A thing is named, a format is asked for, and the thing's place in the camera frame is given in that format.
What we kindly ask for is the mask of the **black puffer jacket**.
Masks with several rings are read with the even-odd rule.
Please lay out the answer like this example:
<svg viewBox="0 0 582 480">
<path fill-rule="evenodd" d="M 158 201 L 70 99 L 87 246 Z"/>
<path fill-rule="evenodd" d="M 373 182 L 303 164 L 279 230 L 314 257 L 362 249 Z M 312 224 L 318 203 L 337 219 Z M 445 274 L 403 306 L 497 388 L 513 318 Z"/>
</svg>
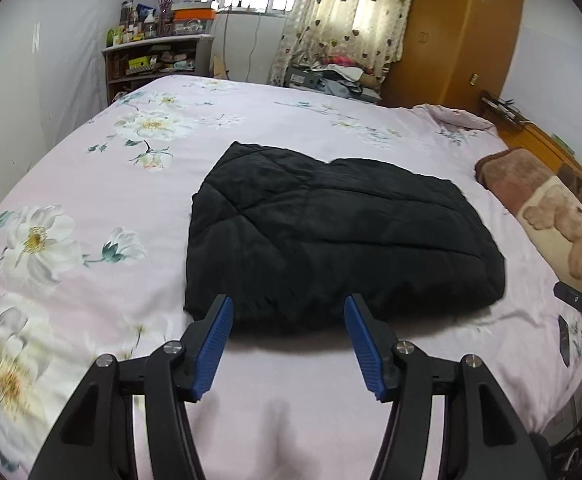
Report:
<svg viewBox="0 0 582 480">
<path fill-rule="evenodd" d="M 506 260 L 450 181 L 388 162 L 233 143 L 193 195 L 184 306 L 218 295 L 248 335 L 333 330 L 358 294 L 385 322 L 487 308 Z"/>
</svg>

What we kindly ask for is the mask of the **pile of clothes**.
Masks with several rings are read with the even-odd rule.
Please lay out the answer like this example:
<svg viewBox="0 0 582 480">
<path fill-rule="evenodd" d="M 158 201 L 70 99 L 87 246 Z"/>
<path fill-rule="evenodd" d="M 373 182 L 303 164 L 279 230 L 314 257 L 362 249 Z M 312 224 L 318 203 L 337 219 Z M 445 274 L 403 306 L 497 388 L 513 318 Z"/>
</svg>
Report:
<svg viewBox="0 0 582 480">
<path fill-rule="evenodd" d="M 312 66 L 291 64 L 285 71 L 283 85 L 342 99 L 371 104 L 381 101 L 380 83 L 375 76 L 357 66 L 315 63 Z"/>
</svg>

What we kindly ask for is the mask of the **bear pattern plush blanket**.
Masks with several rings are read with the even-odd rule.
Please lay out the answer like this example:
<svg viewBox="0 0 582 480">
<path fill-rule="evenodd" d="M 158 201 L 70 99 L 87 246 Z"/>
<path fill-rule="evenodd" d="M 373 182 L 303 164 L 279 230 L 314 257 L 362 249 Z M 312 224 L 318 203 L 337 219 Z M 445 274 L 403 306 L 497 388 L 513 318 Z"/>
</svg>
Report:
<svg viewBox="0 0 582 480">
<path fill-rule="evenodd" d="M 582 200 L 525 148 L 480 159 L 475 179 L 520 222 L 556 277 L 582 292 Z"/>
</svg>

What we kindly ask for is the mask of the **pink floral bed quilt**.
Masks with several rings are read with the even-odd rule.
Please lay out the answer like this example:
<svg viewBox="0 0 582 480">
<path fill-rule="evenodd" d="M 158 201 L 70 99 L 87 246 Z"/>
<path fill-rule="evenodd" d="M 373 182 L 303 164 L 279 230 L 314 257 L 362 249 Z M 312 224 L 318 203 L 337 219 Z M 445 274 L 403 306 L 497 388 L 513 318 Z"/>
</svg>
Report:
<svg viewBox="0 0 582 480">
<path fill-rule="evenodd" d="M 192 195 L 233 141 L 454 182 L 507 260 L 506 296 L 398 334 L 430 356 L 481 356 L 529 430 L 568 403 L 582 380 L 582 316 L 554 298 L 553 270 L 474 179 L 480 158 L 506 149 L 493 126 L 440 106 L 169 76 L 76 129 L 0 204 L 3 479 L 27 479 L 99 354 L 146 356 L 184 332 Z M 346 335 L 326 330 L 232 338 L 213 389 L 188 409 L 209 479 L 363 479 L 390 407 L 364 388 Z"/>
</svg>

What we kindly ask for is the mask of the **wooden headboard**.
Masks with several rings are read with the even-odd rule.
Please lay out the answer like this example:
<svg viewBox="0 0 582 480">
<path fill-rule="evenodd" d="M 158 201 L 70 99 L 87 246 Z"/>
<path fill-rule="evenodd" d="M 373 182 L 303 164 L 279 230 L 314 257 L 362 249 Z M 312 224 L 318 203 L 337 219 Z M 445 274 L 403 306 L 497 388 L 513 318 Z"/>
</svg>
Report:
<svg viewBox="0 0 582 480">
<path fill-rule="evenodd" d="M 582 165 L 557 140 L 522 116 L 511 104 L 483 90 L 481 92 L 482 116 L 492 122 L 500 139 L 508 148 L 526 148 L 553 172 L 563 165 L 582 175 Z"/>
</svg>

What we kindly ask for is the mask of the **wooden shelf cabinet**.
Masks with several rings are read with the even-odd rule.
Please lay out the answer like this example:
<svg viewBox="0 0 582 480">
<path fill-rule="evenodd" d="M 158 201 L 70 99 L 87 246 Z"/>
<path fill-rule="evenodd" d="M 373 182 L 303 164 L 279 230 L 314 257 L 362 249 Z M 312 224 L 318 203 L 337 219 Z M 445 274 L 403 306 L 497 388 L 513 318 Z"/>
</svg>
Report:
<svg viewBox="0 0 582 480">
<path fill-rule="evenodd" d="M 106 98 L 117 98 L 169 75 L 210 76 L 214 36 L 164 36 L 102 50 Z"/>
</svg>

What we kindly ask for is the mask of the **wooden wardrobe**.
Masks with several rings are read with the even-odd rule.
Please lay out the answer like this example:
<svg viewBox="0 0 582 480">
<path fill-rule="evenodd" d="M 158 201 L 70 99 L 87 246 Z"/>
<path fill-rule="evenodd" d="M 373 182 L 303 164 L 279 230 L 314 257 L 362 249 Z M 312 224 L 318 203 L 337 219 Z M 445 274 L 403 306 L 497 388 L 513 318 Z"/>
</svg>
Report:
<svg viewBox="0 0 582 480">
<path fill-rule="evenodd" d="M 391 65 L 381 104 L 438 104 L 480 114 L 499 96 L 518 40 L 524 0 L 412 0 L 402 58 Z"/>
</svg>

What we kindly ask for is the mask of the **orange lidded storage box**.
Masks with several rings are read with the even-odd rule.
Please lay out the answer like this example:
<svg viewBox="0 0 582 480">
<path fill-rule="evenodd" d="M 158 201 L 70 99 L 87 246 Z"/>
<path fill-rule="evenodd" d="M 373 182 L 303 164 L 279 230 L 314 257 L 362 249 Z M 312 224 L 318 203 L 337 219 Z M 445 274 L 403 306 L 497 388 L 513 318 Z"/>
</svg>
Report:
<svg viewBox="0 0 582 480">
<path fill-rule="evenodd" d="M 215 21 L 218 3 L 191 0 L 172 4 L 172 33 L 175 36 L 208 34 Z"/>
</svg>

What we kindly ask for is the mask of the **heart pattern curtain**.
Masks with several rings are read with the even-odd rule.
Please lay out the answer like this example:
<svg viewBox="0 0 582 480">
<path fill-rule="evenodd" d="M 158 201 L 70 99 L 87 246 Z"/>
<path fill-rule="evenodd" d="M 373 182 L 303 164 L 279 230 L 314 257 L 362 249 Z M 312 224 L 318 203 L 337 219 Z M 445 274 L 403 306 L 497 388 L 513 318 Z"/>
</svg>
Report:
<svg viewBox="0 0 582 480">
<path fill-rule="evenodd" d="M 412 0 L 295 0 L 272 62 L 280 86 L 293 64 L 324 64 L 344 56 L 382 81 L 402 57 Z"/>
</svg>

